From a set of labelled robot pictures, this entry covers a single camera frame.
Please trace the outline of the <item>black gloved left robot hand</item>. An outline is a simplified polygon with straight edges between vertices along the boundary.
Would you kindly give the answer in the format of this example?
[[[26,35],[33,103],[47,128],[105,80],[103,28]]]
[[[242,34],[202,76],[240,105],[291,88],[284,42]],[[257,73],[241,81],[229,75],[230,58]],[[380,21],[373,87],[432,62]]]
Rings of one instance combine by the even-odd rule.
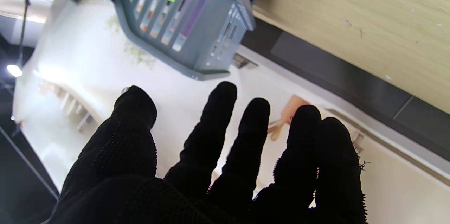
[[[222,173],[211,182],[237,88],[221,82],[186,139],[180,160],[156,176],[156,106],[132,85],[116,100],[67,175],[50,224],[366,224],[362,166],[347,128],[297,108],[274,182],[253,196],[271,112],[253,99]]]

